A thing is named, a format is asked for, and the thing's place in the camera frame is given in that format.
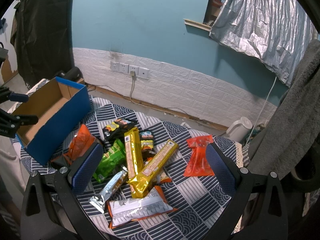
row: orange snack bag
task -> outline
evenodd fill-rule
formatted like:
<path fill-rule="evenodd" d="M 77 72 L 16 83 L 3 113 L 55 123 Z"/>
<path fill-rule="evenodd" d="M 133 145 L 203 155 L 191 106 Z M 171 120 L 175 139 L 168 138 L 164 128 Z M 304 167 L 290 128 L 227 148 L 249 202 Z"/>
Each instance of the orange snack bag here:
<path fill-rule="evenodd" d="M 190 138 L 187 139 L 187 143 L 192 148 L 192 154 L 183 176 L 213 176 L 214 173 L 205 158 L 207 145 L 213 143 L 212 135 Z"/>
<path fill-rule="evenodd" d="M 64 154 L 69 165 L 71 165 L 76 158 L 84 155 L 94 142 L 99 142 L 99 140 L 90 133 L 89 129 L 84 124 L 82 124 L 71 141 L 69 151 Z"/>

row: shelf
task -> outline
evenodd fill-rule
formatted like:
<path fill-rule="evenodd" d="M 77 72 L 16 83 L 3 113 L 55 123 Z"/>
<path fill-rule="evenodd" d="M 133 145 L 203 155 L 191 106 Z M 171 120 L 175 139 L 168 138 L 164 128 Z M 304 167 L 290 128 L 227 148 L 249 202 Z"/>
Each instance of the shelf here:
<path fill-rule="evenodd" d="M 210 32 L 210 30 L 211 30 L 211 27 L 208 26 L 208 25 L 205 25 L 205 24 L 199 23 L 199 22 L 195 22 L 195 21 L 192 21 L 192 20 L 188 20 L 188 19 L 184 19 L 184 24 L 185 25 L 190 25 L 190 26 L 193 26 L 193 27 L 196 27 L 196 28 L 208 31 L 208 32 Z"/>

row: electrical outlet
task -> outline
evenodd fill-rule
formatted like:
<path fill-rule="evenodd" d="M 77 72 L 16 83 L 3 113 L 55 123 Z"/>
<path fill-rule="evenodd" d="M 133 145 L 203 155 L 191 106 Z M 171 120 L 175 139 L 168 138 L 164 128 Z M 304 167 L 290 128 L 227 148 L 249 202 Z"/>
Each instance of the electrical outlet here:
<path fill-rule="evenodd" d="M 149 70 L 144 67 L 139 67 L 139 75 L 138 77 L 149 78 Z"/>
<path fill-rule="evenodd" d="M 134 71 L 136 73 L 136 76 L 139 74 L 139 67 L 134 66 L 134 65 L 129 65 L 129 74 L 131 71 Z"/>
<path fill-rule="evenodd" d="M 119 71 L 124 73 L 124 74 L 129 74 L 129 65 L 120 63 Z"/>
<path fill-rule="evenodd" d="M 110 69 L 111 71 L 119 72 L 119 62 L 111 61 Z"/>

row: bed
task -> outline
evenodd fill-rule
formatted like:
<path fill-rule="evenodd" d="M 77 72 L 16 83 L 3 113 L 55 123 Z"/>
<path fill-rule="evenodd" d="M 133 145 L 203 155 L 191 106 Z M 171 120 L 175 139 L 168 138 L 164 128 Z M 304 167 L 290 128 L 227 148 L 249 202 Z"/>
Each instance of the bed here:
<path fill-rule="evenodd" d="M 41 80 L 27 94 L 32 94 L 47 82 L 48 80 Z M 215 176 L 183 176 L 191 155 L 191 149 L 188 148 L 186 139 L 207 135 L 207 133 L 162 121 L 156 117 L 147 116 L 144 113 L 133 111 L 113 104 L 109 100 L 91 95 L 90 104 L 90 112 L 79 125 L 84 123 L 90 132 L 100 139 L 103 139 L 102 128 L 114 119 L 122 117 L 136 120 L 139 130 L 151 130 L 155 137 L 156 150 L 159 150 L 169 138 L 179 144 L 179 150 L 164 166 L 164 171 L 172 179 L 172 182 L 161 184 L 169 205 L 178 210 L 110 229 L 111 217 L 108 211 L 101 214 L 89 203 L 90 197 L 99 192 L 106 183 L 99 184 L 95 179 L 92 179 L 85 192 L 82 195 L 78 195 L 77 199 L 97 228 L 104 233 L 115 235 L 120 239 L 201 239 L 215 223 L 230 199 L 228 195 L 223 193 Z M 18 105 L 19 103 L 16 103 L 9 112 L 12 112 Z M 71 140 L 76 134 L 79 125 L 74 127 L 73 131 L 59 146 L 52 158 L 56 158 L 68 151 Z M 213 139 L 224 154 L 237 163 L 238 167 L 243 166 L 242 147 L 239 143 L 218 136 L 215 136 Z M 21 163 L 28 172 L 39 171 L 41 174 L 48 174 L 56 171 L 50 163 L 47 163 L 45 166 L 37 163 L 25 152 L 16 138 L 11 139 L 11 143 Z M 130 197 L 129 185 L 124 184 L 112 196 L 111 200 Z"/>

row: blue gripper pad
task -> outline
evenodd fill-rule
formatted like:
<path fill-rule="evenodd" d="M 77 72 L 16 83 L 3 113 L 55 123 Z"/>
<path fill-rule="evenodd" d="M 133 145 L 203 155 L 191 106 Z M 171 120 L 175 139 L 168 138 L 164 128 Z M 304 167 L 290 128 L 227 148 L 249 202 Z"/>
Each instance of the blue gripper pad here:
<path fill-rule="evenodd" d="M 84 192 L 102 159 L 102 155 L 103 148 L 98 143 L 71 179 L 71 189 L 74 195 Z"/>
<path fill-rule="evenodd" d="M 11 93 L 11 94 L 8 96 L 8 99 L 9 99 L 10 101 L 13 101 L 13 102 L 26 103 L 26 102 L 28 102 L 28 100 L 29 100 L 29 96 L 28 96 L 28 95 L 25 95 L 25 94 Z"/>
<path fill-rule="evenodd" d="M 223 192 L 233 197 L 236 193 L 236 179 L 211 144 L 206 148 L 205 157 Z"/>

